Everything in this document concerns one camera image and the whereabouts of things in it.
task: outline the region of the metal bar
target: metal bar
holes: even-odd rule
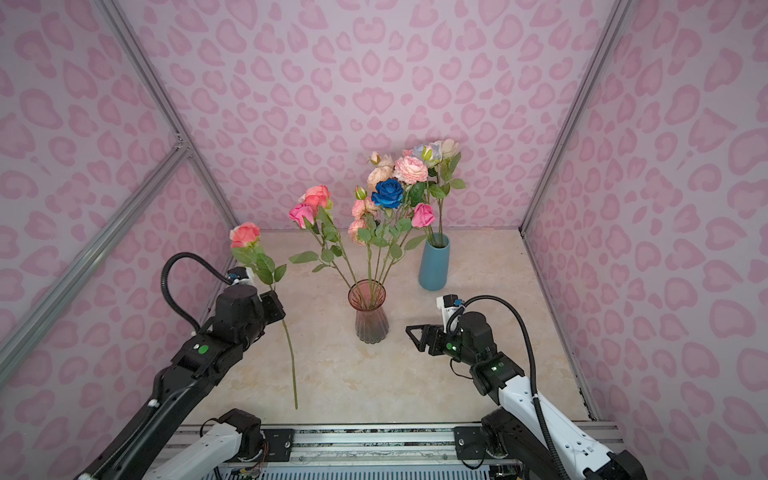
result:
[[[608,62],[611,60],[611,55],[616,48],[623,27],[629,18],[629,11],[635,3],[637,3],[636,0],[617,0],[616,3],[614,3],[614,7],[611,9],[603,33],[598,40],[598,46],[595,48],[594,54],[589,61],[589,66],[584,73],[584,80],[581,82],[581,85],[579,85],[574,102],[571,104],[571,110],[568,111],[568,116],[565,118],[563,128],[560,130],[558,138],[554,143],[555,147],[552,149],[552,153],[547,159],[547,166],[544,169],[544,173],[541,174],[541,178],[539,178],[538,183],[536,184],[531,204],[525,211],[525,216],[523,217],[523,222],[520,226],[520,231],[524,235],[533,223],[536,211],[541,205],[544,193],[547,191],[551,182],[554,169],[563,158],[563,153],[567,150],[568,142],[570,142],[581,117],[587,110],[589,98],[597,87]]]
[[[581,364],[576,360],[576,353],[574,352],[574,348],[571,345],[571,341],[563,333],[562,325],[558,320],[558,311],[554,307],[552,294],[549,292],[547,284],[541,280],[541,269],[536,263],[536,259],[534,258],[531,246],[528,244],[528,237],[526,235],[522,235],[522,238],[523,245],[525,245],[525,251],[528,252],[528,259],[531,261],[531,266],[536,273],[536,280],[538,280],[539,288],[541,288],[541,291],[544,292],[544,299],[547,302],[547,308],[549,308],[549,314],[552,317],[554,329],[558,332],[560,342],[563,345],[563,350],[565,350],[565,356],[567,356],[568,362],[571,364],[571,371],[574,373],[574,377],[576,377],[576,385],[579,389],[579,393],[581,394],[581,398],[584,400],[584,406],[587,407],[587,414],[591,419],[602,420],[600,407],[598,407],[598,403],[595,401],[594,397],[592,396],[592,392],[587,386],[586,378],[584,377],[584,371],[581,370]]]
[[[141,42],[139,41],[136,32],[125,16],[125,12],[123,12],[123,9],[118,4],[117,0],[93,0],[93,2],[99,10],[101,10],[101,14],[104,16],[109,28],[114,33],[118,42],[120,42],[123,51],[125,51],[126,56],[131,61],[139,77],[144,82],[144,85],[147,87],[149,95],[152,97],[155,104],[157,104],[163,118],[175,132],[177,139],[179,141],[185,141],[190,145],[194,153],[192,157],[192,165],[200,176],[200,179],[203,181],[203,185],[208,191],[208,194],[213,199],[222,216],[227,219],[230,228],[236,227],[240,223],[237,220],[237,215],[234,213],[234,210],[232,210],[232,206],[229,201],[227,201],[227,197],[224,195],[221,187],[211,174],[202,154],[194,143],[194,139],[184,125],[181,115],[179,115],[173,101],[170,99],[170,95],[165,91],[160,75],[157,74],[152,66],[147,53],[141,46]]]
[[[101,262],[120,243],[181,162],[189,156],[188,145],[184,142],[177,144],[112,216],[107,226],[75,257],[45,298],[24,316],[20,327],[0,347],[0,389],[45,338],[61,312],[80,293]]]

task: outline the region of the beige tabletop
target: beige tabletop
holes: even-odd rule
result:
[[[232,408],[264,423],[475,422],[497,408],[469,379],[454,376],[447,356],[416,350],[406,326],[441,324],[437,296],[500,296],[517,308],[534,348],[539,391],[568,418],[587,420],[571,367],[517,230],[452,230],[448,284],[439,292],[419,286],[422,248],[409,251],[386,281],[389,335],[369,345],[355,334],[355,310],[335,270],[311,273],[313,264],[291,265],[277,292],[296,355],[299,409],[293,408],[290,354],[280,323],[266,328],[243,360],[187,417],[202,423]],[[285,263],[317,247],[306,232],[264,233],[268,254]],[[366,250],[345,243],[362,273]],[[473,303],[493,329],[498,350],[528,372],[525,344],[515,318],[492,301]],[[467,374],[465,365],[457,372]]]

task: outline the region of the bouquet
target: bouquet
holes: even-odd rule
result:
[[[458,142],[448,138],[431,144],[419,145],[414,147],[413,150],[404,150],[402,154],[406,157],[420,159],[427,166],[429,178],[420,180],[413,186],[412,198],[426,205],[430,205],[432,200],[437,201],[439,212],[438,233],[435,234],[432,227],[428,225],[428,242],[435,248],[443,248],[446,245],[445,237],[442,234],[443,202],[445,202],[448,194],[451,193],[451,189],[460,190],[466,188],[464,180],[453,177],[456,167],[462,159],[462,152],[459,150]]]
[[[246,222],[230,231],[230,240],[232,240],[231,251],[235,260],[242,263],[248,273],[248,279],[254,284],[256,278],[274,291],[277,282],[285,276],[287,265],[284,263],[275,266],[274,260],[265,252],[264,247],[259,243],[261,230],[252,222]],[[290,350],[291,374],[293,377],[293,406],[299,409],[299,396],[296,393],[296,362],[293,358],[293,345],[290,342],[288,325],[283,319],[283,329],[286,331],[288,339],[288,350]]]

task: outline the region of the pink leopard print wallpaper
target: pink leopard print wallpaper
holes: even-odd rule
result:
[[[173,143],[88,0],[0,6],[0,343]]]
[[[241,220],[341,211],[370,151],[464,144],[451,225],[516,227],[613,2],[125,0]]]
[[[0,392],[0,478],[72,478],[101,453],[192,332],[160,293],[165,260],[190,251],[222,270],[228,235],[182,165]],[[199,319],[217,282],[182,259],[168,284]]]
[[[768,476],[768,2],[640,3],[531,235],[653,480]]]

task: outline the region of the glass vase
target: glass vase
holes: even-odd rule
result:
[[[386,299],[384,286],[371,280],[360,280],[349,289],[349,305],[356,312],[355,331],[365,343],[378,343],[389,332],[389,321],[382,305]]]

